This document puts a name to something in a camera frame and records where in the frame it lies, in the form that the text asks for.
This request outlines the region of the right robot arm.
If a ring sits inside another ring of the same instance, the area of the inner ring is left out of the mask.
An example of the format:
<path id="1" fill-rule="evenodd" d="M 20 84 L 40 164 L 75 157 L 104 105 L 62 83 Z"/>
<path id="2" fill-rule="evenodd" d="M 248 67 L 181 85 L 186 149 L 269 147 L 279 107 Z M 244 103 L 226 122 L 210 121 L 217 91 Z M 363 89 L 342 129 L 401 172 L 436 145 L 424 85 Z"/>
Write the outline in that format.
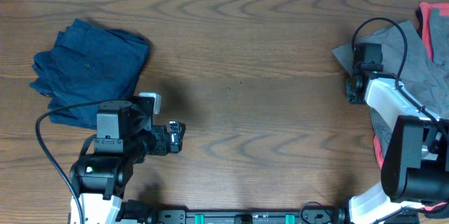
<path id="1" fill-rule="evenodd" d="M 358 62 L 347 80 L 347 99 L 367 104 L 392 130 L 378 184 L 349 200 L 352 223 L 382 223 L 427 203 L 448 202 L 448 120 L 426 111 L 392 74 Z"/>

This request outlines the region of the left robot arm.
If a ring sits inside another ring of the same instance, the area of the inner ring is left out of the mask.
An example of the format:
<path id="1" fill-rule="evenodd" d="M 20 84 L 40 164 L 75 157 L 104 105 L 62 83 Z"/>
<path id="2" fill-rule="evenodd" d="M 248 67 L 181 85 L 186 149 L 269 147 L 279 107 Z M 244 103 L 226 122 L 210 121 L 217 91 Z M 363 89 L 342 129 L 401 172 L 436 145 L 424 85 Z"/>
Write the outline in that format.
<path id="1" fill-rule="evenodd" d="M 133 167 L 147 155 L 166 156 L 182 149 L 185 124 L 155 126 L 159 107 L 155 93 L 100 103 L 96 134 L 85 141 L 71 167 L 75 195 L 70 223 L 157 223 L 158 214 L 150 205 L 124 201 L 123 196 Z"/>

